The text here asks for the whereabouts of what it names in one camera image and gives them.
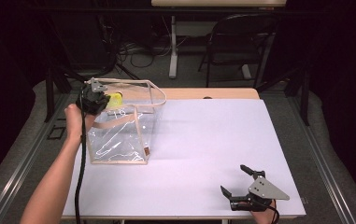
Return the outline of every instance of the human hand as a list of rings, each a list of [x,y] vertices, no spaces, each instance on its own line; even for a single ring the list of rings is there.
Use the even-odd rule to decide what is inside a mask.
[[[277,204],[276,201],[273,200],[270,204],[271,207],[276,208]],[[271,224],[274,221],[274,214],[275,212],[269,208],[267,208],[263,212],[252,212],[250,213],[253,215],[254,220],[256,221],[257,224]]]
[[[81,110],[75,105],[68,105],[64,110],[64,114],[66,115],[66,129],[68,137],[80,137],[82,135],[82,117]],[[93,126],[93,122],[95,121],[96,116],[87,114],[85,116],[85,127],[86,130],[89,131]]]

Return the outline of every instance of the gray floor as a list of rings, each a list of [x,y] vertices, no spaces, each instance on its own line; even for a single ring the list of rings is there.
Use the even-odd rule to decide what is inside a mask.
[[[146,68],[132,66],[129,57],[123,64],[137,76],[143,79],[150,79],[159,87],[205,87],[205,69],[201,72],[196,71],[201,55],[187,52],[190,51],[182,50],[179,54],[178,77],[176,79],[168,78],[168,57],[156,57],[151,66]],[[136,63],[136,65],[140,65],[140,63],[143,65],[149,63],[150,58],[136,55],[132,62]],[[226,76],[240,76],[236,68],[223,68],[219,71],[214,71],[216,74],[223,73]],[[125,74],[120,74],[118,70],[112,71],[106,77],[128,78]],[[76,81],[70,81],[74,87],[78,87]],[[356,221],[356,185],[344,165],[335,155],[329,142],[327,128],[321,113],[320,100],[317,96],[311,94],[309,101],[310,127],[304,127],[302,121],[297,117],[296,100],[286,98],[281,93],[280,90],[283,85],[281,83],[273,90],[261,93],[261,98],[265,101],[269,110],[299,193],[301,197],[305,198],[307,215],[293,220],[281,220],[279,223],[355,223],[342,220],[339,209],[336,209],[340,202],[334,202],[333,197],[331,197],[335,189],[330,189],[325,185],[327,180],[321,175],[321,168],[313,153],[314,143],[308,138],[308,132],[315,137],[315,147],[321,151],[321,155],[327,161],[327,168],[333,175],[337,189],[340,190],[344,203],[347,204],[346,207]],[[211,87],[230,86],[250,87],[251,83],[234,81],[212,82],[211,84]],[[56,157],[63,142],[63,139],[45,139],[48,132],[44,133],[44,130],[50,130],[50,124],[43,123],[46,116],[45,83],[39,83],[34,90],[36,92],[36,104],[31,117],[0,166],[0,204],[3,205],[0,205],[0,223],[19,222],[22,210],[31,193]],[[75,96],[73,95],[58,104],[60,107],[64,107],[69,102],[74,102],[74,100]],[[64,126],[62,120],[57,120],[57,118],[62,119],[63,117],[63,113],[60,113],[51,123],[56,126]],[[33,147],[38,149],[35,155],[31,155],[35,161],[33,166],[22,177],[22,182],[14,182],[11,177],[16,174],[17,167],[22,165],[22,158],[28,157],[27,153]],[[18,190],[11,190],[11,186],[16,187]],[[252,223],[252,221],[236,220],[234,223]]]

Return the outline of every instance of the black cable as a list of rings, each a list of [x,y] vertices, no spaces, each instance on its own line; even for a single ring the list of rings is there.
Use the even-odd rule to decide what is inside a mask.
[[[118,66],[123,72],[125,72],[125,74],[128,75],[128,77],[130,77],[131,79],[140,80],[140,77],[137,77],[134,73],[122,66],[122,64],[116,63],[116,66]]]
[[[81,90],[81,93],[78,95],[79,98],[79,104],[80,108],[82,107],[82,97],[83,97],[83,92],[84,92],[84,87]],[[78,185],[76,187],[76,193],[75,193],[75,212],[76,212],[76,223],[80,224],[81,219],[80,219],[80,214],[79,214],[79,192],[81,189],[81,184],[82,184],[82,179],[84,176],[84,169],[85,169],[85,161],[86,161],[86,148],[87,148],[87,131],[85,128],[85,114],[84,111],[81,109],[81,165],[79,169],[79,175],[78,175]]]
[[[253,203],[257,203],[258,205],[263,206],[265,208],[273,210],[274,211],[274,215],[273,215],[273,220],[271,221],[271,224],[278,224],[278,222],[279,222],[279,211],[277,210],[277,202],[276,202],[276,200],[273,199],[273,201],[274,201],[276,207],[273,207],[273,206],[270,206],[270,205],[264,205],[262,203],[256,202],[255,200],[253,200],[252,202]]]
[[[137,55],[137,54],[138,53],[132,53],[131,54],[130,64],[133,67],[135,67],[135,68],[146,68],[146,67],[149,67],[149,66],[151,66],[153,64],[155,56],[154,56],[154,54],[152,52],[150,52],[150,55],[149,55],[150,56],[150,62],[148,64],[145,64],[145,65],[136,65],[136,64],[134,64],[134,56]]]

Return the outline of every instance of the wire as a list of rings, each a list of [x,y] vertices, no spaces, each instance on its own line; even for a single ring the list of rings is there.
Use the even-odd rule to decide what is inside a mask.
[[[276,205],[276,207],[273,207],[273,206],[270,206],[270,205],[264,205],[262,203],[256,202],[255,200],[253,200],[252,202],[253,203],[257,203],[258,205],[260,205],[262,207],[265,207],[265,208],[273,210],[274,211],[274,215],[273,215],[273,220],[271,221],[271,224],[278,224],[278,222],[279,222],[279,211],[277,210],[277,202],[276,202],[276,200],[273,199],[273,201],[274,201],[274,204]]]
[[[122,66],[122,64],[116,63],[116,66],[118,66],[123,72],[125,72],[125,74],[128,75],[128,77],[130,77],[131,79],[140,80],[140,77],[137,77],[134,73]]]
[[[82,179],[84,176],[84,169],[85,169],[85,161],[86,161],[86,148],[87,148],[87,135],[86,135],[86,128],[85,128],[85,114],[82,107],[82,98],[84,93],[84,87],[82,87],[80,94],[78,95],[79,104],[81,108],[81,165],[79,169],[78,175],[78,185],[76,187],[75,193],[75,212],[76,212],[76,223],[81,223],[81,218],[79,214],[79,192],[81,190]]]
[[[150,50],[150,57],[151,57],[151,60],[148,64],[145,64],[145,65],[136,65],[134,63],[134,56],[135,56],[135,53],[129,53],[129,51],[133,51],[133,50],[146,50],[146,49],[143,49],[143,48],[140,48],[139,46],[137,46],[135,43],[128,43],[128,44],[121,44],[121,49],[119,51],[119,56],[122,58],[122,55],[125,56],[125,59],[128,55],[131,55],[131,58],[130,58],[130,64],[133,66],[133,67],[136,67],[136,68],[145,68],[145,67],[149,67],[150,65],[152,65],[152,63],[154,62],[154,58],[156,56],[166,56],[169,54],[171,48],[172,48],[172,37],[171,37],[171,33],[169,32],[169,29],[168,29],[168,26],[166,25],[166,22],[165,22],[165,19],[164,17],[162,17],[163,19],[163,22],[164,22],[164,27],[165,27],[165,30],[167,31],[168,33],[168,42],[165,43],[165,45],[162,47],[162,48],[159,48],[161,49],[159,52],[153,52],[152,50]]]

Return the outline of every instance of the yellow object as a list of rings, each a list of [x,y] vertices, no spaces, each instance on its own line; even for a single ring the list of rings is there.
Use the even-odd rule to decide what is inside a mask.
[[[106,108],[111,108],[114,106],[122,105],[122,93],[121,92],[115,92],[108,94],[110,96],[110,100],[108,101],[108,104]]]

